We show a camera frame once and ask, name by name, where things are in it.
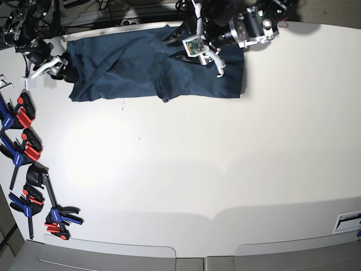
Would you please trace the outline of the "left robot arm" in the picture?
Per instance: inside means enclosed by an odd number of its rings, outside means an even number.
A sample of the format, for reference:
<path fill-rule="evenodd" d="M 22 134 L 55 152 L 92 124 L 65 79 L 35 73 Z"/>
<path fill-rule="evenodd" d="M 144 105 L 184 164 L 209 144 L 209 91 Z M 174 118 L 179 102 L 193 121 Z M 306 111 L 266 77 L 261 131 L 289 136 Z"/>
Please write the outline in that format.
<path fill-rule="evenodd" d="M 241 1 L 186 1 L 188 17 L 163 43 L 183 46 L 172 58 L 203 66 L 215 64 L 221 78 L 226 67 L 219 55 L 221 49 L 270 42 L 279 34 L 278 23 L 295 4 L 288 0 L 256 1 L 241 9 Z"/>

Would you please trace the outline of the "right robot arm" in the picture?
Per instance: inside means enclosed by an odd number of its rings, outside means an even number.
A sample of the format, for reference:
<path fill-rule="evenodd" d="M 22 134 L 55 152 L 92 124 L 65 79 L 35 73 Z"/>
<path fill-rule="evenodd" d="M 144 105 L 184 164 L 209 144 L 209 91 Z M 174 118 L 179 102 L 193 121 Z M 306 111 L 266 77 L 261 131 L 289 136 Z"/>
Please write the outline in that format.
<path fill-rule="evenodd" d="M 1 27 L 4 43 L 23 56 L 27 80 L 48 74 L 54 80 L 76 83 L 78 72 L 70 54 L 57 45 L 62 31 L 59 1 L 1 1 L 11 15 Z"/>

